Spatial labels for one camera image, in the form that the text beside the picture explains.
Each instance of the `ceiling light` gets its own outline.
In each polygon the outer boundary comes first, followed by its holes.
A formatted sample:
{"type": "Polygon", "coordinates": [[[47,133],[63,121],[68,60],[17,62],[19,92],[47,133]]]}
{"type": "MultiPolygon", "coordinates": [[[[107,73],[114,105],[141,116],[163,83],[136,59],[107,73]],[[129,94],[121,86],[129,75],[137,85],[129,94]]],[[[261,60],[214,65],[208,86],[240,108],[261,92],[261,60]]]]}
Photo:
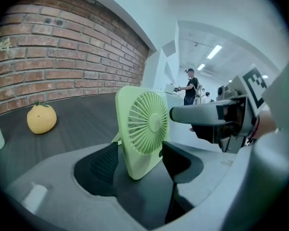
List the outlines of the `ceiling light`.
{"type": "Polygon", "coordinates": [[[217,52],[220,51],[222,47],[220,45],[216,45],[215,48],[211,51],[210,55],[208,55],[207,58],[212,59],[213,56],[215,56],[217,54],[217,52]]]}
{"type": "Polygon", "coordinates": [[[204,66],[205,66],[205,64],[200,65],[199,68],[198,68],[197,70],[201,70],[201,69],[203,69],[204,66]]]}

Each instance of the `yellow fruit-shaped cushion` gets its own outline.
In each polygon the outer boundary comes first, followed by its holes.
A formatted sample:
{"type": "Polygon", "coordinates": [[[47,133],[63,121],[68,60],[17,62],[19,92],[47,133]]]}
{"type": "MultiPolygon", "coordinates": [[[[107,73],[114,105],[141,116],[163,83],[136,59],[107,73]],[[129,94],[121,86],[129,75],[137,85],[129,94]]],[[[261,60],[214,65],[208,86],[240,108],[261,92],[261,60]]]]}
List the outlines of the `yellow fruit-shaped cushion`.
{"type": "Polygon", "coordinates": [[[39,103],[38,101],[34,103],[35,105],[27,115],[28,126],[36,134],[46,133],[56,124],[56,112],[48,104],[39,103]]]}

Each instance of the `ceiling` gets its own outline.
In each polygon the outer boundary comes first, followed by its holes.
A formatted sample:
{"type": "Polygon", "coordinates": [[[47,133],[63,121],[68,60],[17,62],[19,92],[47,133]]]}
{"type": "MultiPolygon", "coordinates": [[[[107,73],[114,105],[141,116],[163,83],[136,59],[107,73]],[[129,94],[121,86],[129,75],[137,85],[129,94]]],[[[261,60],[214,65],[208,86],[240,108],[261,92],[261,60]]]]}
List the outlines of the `ceiling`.
{"type": "Polygon", "coordinates": [[[223,82],[232,80],[240,71],[256,64],[262,75],[268,75],[267,84],[275,78],[273,72],[257,57],[229,39],[208,32],[180,27],[179,33],[180,67],[194,68],[195,72],[216,78],[223,82]],[[207,56],[216,45],[222,49],[212,58],[207,56]]]}

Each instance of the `brick wall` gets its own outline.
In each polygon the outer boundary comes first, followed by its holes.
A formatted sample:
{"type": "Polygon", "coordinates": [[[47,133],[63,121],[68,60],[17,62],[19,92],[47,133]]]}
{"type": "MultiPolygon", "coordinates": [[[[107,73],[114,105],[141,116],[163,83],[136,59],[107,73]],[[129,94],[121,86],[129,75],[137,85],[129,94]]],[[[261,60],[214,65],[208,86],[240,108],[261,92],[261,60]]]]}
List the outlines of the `brick wall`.
{"type": "Polygon", "coordinates": [[[34,103],[139,86],[148,47],[94,0],[19,0],[3,16],[0,114],[34,103]]]}

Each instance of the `green desk fan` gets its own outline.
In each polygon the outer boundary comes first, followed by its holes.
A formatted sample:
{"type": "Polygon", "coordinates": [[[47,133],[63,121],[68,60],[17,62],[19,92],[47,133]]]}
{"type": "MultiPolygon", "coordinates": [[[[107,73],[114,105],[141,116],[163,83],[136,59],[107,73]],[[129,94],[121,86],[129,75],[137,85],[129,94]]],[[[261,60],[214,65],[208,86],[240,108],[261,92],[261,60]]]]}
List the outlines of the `green desk fan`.
{"type": "Polygon", "coordinates": [[[164,92],[125,86],[116,94],[119,133],[128,174],[145,176],[162,159],[162,142],[169,140],[169,111],[164,92]]]}

